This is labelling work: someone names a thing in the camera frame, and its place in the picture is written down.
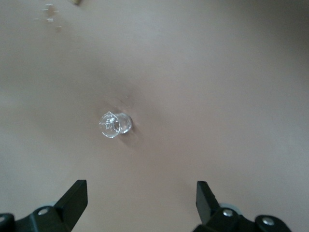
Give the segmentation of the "clear glass measuring beaker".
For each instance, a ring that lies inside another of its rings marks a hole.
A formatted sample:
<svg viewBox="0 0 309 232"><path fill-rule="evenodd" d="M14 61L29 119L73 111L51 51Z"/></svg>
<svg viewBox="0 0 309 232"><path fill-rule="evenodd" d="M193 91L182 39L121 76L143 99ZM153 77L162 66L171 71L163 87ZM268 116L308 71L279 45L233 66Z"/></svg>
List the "clear glass measuring beaker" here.
<svg viewBox="0 0 309 232"><path fill-rule="evenodd" d="M115 114L108 111L99 120L100 131L107 138L115 138L129 132L132 125L131 117L125 113Z"/></svg>

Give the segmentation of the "brown table cover sheet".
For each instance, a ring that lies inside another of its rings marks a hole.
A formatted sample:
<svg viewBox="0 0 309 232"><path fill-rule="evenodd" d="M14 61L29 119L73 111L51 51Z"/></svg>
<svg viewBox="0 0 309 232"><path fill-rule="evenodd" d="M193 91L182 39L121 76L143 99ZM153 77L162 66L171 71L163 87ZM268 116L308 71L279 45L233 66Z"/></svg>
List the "brown table cover sheet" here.
<svg viewBox="0 0 309 232"><path fill-rule="evenodd" d="M0 0L0 213L78 179L73 232L191 232L199 180L309 232L309 0Z"/></svg>

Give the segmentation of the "spilled liquid drops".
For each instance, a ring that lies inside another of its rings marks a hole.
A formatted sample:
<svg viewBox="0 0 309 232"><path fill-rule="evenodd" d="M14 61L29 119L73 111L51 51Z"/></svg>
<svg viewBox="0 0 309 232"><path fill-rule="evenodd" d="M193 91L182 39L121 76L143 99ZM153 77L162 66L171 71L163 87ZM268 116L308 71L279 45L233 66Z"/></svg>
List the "spilled liquid drops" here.
<svg viewBox="0 0 309 232"><path fill-rule="evenodd" d="M43 12L44 21L47 24L51 24L52 26L54 26L56 32L60 32L62 30L62 26L58 24L57 19L56 19L59 13L59 10L52 3L48 3L44 5L42 12Z"/></svg>

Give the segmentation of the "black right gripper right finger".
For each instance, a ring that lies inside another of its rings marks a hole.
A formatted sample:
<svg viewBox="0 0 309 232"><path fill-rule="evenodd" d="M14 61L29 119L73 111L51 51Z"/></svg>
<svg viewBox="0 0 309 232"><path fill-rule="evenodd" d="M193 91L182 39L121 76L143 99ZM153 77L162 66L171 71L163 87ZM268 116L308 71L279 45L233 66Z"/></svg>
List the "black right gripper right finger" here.
<svg viewBox="0 0 309 232"><path fill-rule="evenodd" d="M195 232L290 232L277 217L258 215L255 221L250 221L235 209L220 206L205 181L197 182L196 207L201 224Z"/></svg>

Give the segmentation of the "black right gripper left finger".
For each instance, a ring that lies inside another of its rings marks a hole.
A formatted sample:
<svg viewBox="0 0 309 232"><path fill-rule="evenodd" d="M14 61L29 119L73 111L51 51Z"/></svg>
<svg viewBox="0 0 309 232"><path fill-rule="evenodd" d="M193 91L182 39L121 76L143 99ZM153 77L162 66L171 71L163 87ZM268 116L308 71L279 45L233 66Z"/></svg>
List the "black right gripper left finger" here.
<svg viewBox="0 0 309 232"><path fill-rule="evenodd" d="M87 181L77 180L53 205L15 222L14 232L72 232L87 207Z"/></svg>

